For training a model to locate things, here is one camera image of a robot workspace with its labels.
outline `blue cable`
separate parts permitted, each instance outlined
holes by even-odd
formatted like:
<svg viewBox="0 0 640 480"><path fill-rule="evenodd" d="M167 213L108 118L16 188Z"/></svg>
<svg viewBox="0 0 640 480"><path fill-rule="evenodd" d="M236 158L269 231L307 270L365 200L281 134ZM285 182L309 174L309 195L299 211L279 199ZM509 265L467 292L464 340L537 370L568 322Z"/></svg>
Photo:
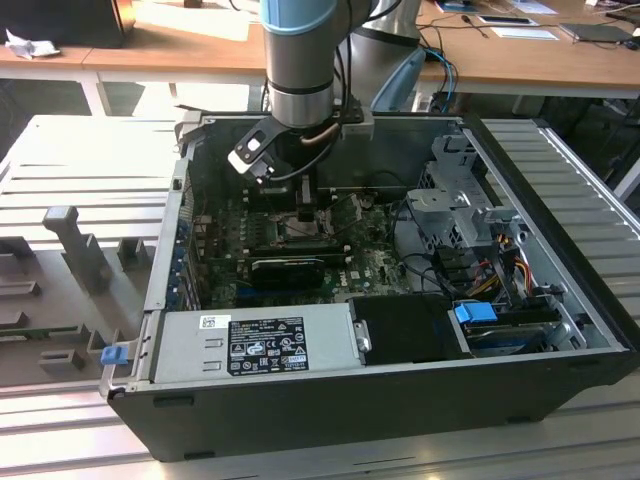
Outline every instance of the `blue cable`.
<svg viewBox="0 0 640 480"><path fill-rule="evenodd" d="M425 48L425 51L427 53L430 53L434 57L436 57L438 60L440 60L440 62L447 69L447 75L449 76L449 92L447 93L447 101L446 101L444 107L442 108L442 113L445 113L447 111L447 109L449 108L449 101L451 100L451 95L453 93L453 73L451 72L451 64L442 55L440 55L439 53L434 52L433 50L428 49L428 48Z"/></svg>

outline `power supply label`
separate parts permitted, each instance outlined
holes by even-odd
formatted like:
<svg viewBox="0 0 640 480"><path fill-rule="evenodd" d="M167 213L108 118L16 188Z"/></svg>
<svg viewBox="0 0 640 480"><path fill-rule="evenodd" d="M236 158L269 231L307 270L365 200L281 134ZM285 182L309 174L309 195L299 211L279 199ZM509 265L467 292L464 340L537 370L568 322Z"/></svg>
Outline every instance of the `power supply label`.
<svg viewBox="0 0 640 480"><path fill-rule="evenodd" d="M227 344L233 376L309 370L302 317L231 321Z"/></svg>

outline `motherboard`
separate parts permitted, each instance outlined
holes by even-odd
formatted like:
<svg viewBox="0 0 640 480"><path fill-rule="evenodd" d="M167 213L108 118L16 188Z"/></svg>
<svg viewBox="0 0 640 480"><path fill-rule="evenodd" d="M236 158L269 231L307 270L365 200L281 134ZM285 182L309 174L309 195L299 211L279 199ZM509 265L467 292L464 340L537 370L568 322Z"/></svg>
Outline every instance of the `motherboard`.
<svg viewBox="0 0 640 480"><path fill-rule="evenodd" d="M268 197L228 199L194 225L203 305L308 305L408 293L391 245L389 208L372 194L333 194L301 221Z"/></svg>

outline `floor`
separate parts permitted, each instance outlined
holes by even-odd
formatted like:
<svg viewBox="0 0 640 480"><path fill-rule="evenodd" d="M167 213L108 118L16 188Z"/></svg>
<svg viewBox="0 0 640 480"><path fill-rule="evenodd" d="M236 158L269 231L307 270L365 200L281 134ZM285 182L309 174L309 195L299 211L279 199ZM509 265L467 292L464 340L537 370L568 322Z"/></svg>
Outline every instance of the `floor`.
<svg viewBox="0 0 640 480"><path fill-rule="evenodd" d="M244 85L179 84L178 99L161 83L107 83L105 85L114 115L177 119L181 110L176 103L213 111L257 110L260 92ZM515 97L474 95L469 110L484 118L513 118ZM625 126L607 138L621 123L622 116L602 102L592 104L573 132L568 132L581 111L582 99L549 99L542 118L559 132L569 146L601 177L615 158L640 135L638 126ZM89 107L80 85L74 82L37 80L0 80L0 158L3 158L33 115L89 115ZM640 157L640 151L633 158ZM630 201L640 207L640 195Z"/></svg>

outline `barcode sticker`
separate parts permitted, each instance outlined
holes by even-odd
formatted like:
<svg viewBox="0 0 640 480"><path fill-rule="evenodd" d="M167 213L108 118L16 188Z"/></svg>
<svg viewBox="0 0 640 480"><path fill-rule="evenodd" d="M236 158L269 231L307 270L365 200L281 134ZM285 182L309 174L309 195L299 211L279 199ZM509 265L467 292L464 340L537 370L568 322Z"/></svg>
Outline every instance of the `barcode sticker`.
<svg viewBox="0 0 640 480"><path fill-rule="evenodd" d="M200 328L229 328L231 315L202 315L200 317Z"/></svg>

